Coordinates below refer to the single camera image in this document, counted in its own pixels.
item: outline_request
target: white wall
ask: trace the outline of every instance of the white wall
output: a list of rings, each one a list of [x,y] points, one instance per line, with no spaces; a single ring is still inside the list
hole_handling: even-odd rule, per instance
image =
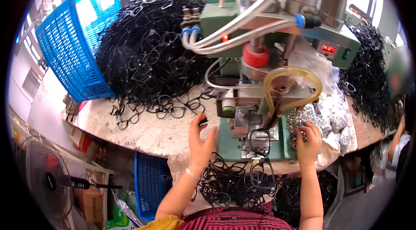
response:
[[[379,23],[379,30],[383,37],[389,36],[393,41],[398,33],[398,12],[393,0],[383,0],[382,15]]]
[[[31,67],[38,68],[27,47],[22,43],[18,54],[13,55],[10,67],[8,103],[25,122],[28,121],[32,99],[22,86]]]
[[[46,139],[75,153],[70,139],[72,126],[62,119],[62,102],[67,91],[49,69],[43,77],[30,109],[28,124]]]

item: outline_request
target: electric fan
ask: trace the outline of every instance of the electric fan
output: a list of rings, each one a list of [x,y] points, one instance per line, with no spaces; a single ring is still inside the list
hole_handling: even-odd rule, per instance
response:
[[[47,140],[32,136],[24,141],[26,146],[26,180],[42,212],[54,220],[65,218],[73,204],[72,188],[89,189],[122,188],[90,184],[88,180],[71,177],[59,151]]]

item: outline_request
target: red cylinder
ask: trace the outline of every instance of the red cylinder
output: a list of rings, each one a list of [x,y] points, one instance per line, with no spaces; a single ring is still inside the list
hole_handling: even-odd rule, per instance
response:
[[[269,62],[270,50],[263,46],[263,52],[254,52],[251,50],[250,43],[246,43],[242,48],[242,59],[247,65],[252,67],[263,67]]]

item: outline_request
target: red indicator light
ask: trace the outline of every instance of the red indicator light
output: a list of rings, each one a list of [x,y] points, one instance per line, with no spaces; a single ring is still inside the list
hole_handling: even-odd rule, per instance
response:
[[[322,51],[325,51],[328,53],[335,53],[336,48],[328,46],[328,45],[322,45]]]

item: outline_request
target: blue plastic basket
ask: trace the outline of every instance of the blue plastic basket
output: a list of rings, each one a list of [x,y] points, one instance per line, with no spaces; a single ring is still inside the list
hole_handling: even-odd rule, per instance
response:
[[[157,207],[166,195],[162,175],[169,170],[168,160],[136,151],[134,157],[134,188],[140,219],[155,220]]]
[[[77,102],[116,96],[93,54],[119,9],[119,0],[65,0],[35,30],[47,64]]]

